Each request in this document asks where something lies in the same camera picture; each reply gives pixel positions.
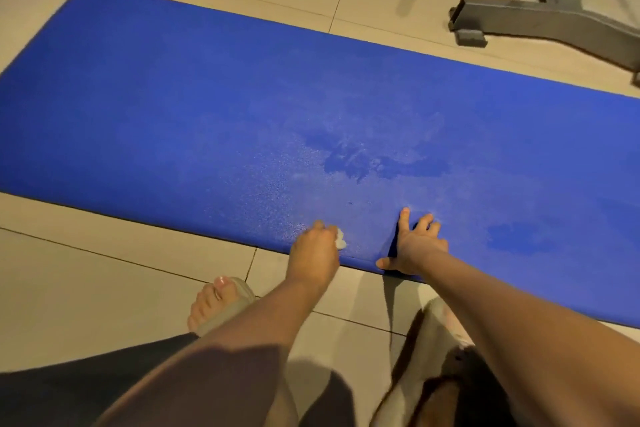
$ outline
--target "beige floor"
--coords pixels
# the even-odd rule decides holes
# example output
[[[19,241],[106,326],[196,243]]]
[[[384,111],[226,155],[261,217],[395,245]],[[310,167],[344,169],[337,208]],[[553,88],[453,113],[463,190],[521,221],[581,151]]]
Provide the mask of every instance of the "beige floor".
[[[0,0],[0,69],[65,0]],[[457,0],[178,0],[562,82],[640,96],[630,75],[558,44],[491,38],[456,47]],[[640,0],[584,0],[638,24]],[[203,282],[247,278],[259,295],[283,277],[278,253],[0,194],[0,371],[78,358],[185,331]],[[425,285],[341,268],[308,319],[287,375],[304,413],[340,375],[366,425],[390,381]],[[640,341],[640,331],[619,330]]]

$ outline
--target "blue yoga mat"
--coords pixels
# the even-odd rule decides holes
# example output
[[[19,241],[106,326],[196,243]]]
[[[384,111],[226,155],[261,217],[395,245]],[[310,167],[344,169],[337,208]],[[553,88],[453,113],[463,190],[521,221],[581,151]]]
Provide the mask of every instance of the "blue yoga mat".
[[[0,190],[376,271],[397,214],[640,326],[640,100],[168,0],[69,0],[0,78]]]

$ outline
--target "person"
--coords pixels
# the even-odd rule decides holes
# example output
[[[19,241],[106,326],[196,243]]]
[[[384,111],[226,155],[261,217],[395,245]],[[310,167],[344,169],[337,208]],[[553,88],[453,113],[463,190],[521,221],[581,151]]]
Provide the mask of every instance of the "person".
[[[429,304],[409,365],[375,413],[374,426],[640,425],[639,344],[453,257],[431,214],[414,229],[409,218],[403,209],[397,257],[377,266],[420,275],[440,299]],[[321,221],[303,232],[284,281],[260,300],[238,279],[204,286],[191,307],[188,339],[171,345],[179,351],[170,355],[164,348],[153,358],[155,367],[139,368],[147,371],[137,382],[125,375],[127,381],[104,398],[126,392],[95,425],[297,424],[284,366],[339,267],[336,235]],[[51,375],[34,377],[56,384],[47,380]]]

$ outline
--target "toenail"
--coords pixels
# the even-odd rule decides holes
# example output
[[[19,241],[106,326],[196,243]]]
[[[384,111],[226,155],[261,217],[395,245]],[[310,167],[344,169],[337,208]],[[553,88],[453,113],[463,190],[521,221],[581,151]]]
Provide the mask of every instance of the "toenail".
[[[214,280],[214,285],[218,287],[224,287],[229,283],[229,277],[221,275]]]

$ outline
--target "metal frame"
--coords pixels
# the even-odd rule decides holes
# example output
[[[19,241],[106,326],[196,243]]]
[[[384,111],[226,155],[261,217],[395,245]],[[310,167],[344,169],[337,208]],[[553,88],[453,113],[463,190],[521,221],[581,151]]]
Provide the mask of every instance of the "metal frame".
[[[584,10],[580,0],[539,1],[460,0],[449,29],[460,46],[484,48],[485,34],[562,42],[628,69],[640,86],[640,29]]]

